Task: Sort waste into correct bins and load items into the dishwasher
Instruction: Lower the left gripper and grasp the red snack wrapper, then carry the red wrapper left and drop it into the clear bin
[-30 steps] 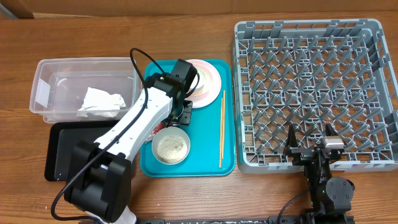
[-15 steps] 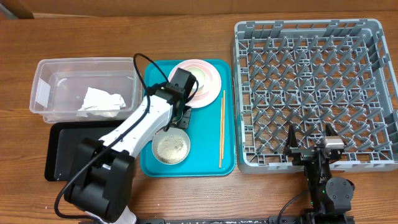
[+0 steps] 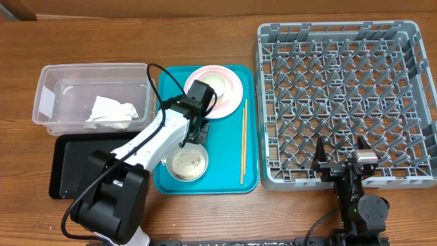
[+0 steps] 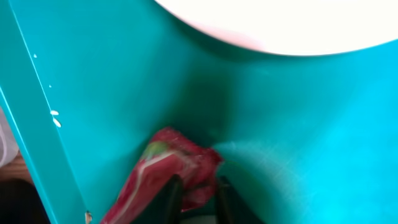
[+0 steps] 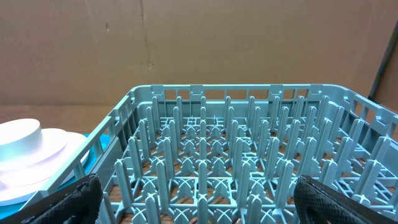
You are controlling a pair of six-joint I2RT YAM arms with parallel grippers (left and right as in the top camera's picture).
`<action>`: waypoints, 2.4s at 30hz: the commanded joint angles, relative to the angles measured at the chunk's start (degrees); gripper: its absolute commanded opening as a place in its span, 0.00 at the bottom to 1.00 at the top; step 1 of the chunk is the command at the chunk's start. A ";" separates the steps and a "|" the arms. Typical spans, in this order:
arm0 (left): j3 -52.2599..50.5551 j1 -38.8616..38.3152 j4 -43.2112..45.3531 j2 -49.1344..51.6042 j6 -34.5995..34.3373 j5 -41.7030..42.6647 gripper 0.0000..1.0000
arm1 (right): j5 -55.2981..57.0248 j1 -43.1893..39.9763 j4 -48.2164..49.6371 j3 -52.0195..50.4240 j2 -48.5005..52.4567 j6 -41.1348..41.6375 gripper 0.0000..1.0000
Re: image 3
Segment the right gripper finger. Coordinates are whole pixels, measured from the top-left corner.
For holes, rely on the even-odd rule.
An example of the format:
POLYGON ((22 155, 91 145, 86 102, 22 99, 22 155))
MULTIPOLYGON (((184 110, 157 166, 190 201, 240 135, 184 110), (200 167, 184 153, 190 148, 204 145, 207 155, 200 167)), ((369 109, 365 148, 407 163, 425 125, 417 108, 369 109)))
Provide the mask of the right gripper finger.
POLYGON ((314 163, 327 163, 328 158, 326 156, 326 151, 324 149, 324 138, 322 136, 318 137, 315 154, 314 154, 314 163))
POLYGON ((362 135, 359 135, 357 138, 357 149, 358 150, 370 150, 371 146, 367 143, 365 138, 362 135))

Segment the grey bowl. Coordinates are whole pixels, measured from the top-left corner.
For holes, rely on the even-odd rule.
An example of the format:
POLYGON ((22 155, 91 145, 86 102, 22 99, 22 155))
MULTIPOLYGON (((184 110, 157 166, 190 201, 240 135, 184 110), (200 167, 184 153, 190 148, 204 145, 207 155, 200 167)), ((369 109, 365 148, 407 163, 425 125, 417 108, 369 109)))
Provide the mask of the grey bowl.
POLYGON ((204 175, 208 161, 208 153, 201 144, 186 143, 183 148, 176 146, 170 150, 165 165, 175 179, 192 182, 204 175))

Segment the white napkin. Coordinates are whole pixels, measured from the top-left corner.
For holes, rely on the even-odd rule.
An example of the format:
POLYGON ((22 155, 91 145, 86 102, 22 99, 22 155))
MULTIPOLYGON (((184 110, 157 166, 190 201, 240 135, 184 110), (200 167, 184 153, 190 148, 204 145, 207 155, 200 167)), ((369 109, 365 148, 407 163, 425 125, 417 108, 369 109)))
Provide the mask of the white napkin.
POLYGON ((85 121, 86 128, 97 125, 115 129, 125 129, 130 121, 138 117, 136 108, 131 103, 120 103, 111 98, 97 96, 90 117, 85 121))

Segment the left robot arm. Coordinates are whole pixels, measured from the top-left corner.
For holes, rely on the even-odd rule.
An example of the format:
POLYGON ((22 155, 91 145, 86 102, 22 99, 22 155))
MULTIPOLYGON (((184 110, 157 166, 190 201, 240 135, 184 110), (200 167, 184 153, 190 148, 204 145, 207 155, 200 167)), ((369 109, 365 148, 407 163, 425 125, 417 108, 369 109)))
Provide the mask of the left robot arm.
POLYGON ((141 229, 150 173, 173 148, 197 140, 217 95, 196 80, 188 91, 160 104, 155 119, 128 143, 89 155, 80 195, 64 218, 104 245, 151 245, 141 229))

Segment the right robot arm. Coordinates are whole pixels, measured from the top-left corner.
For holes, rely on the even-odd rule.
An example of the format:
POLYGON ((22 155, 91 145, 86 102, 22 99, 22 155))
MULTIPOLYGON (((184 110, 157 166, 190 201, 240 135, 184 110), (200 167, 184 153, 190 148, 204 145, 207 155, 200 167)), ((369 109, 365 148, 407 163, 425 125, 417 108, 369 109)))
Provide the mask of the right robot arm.
POLYGON ((311 169, 321 173, 321 181, 333 183, 341 213, 342 228, 333 230, 325 245, 388 245, 380 233, 386 230, 390 204, 383 197, 365 194, 363 177, 375 174, 380 157, 358 137, 353 155, 331 164, 324 149, 324 138, 318 137, 311 169))

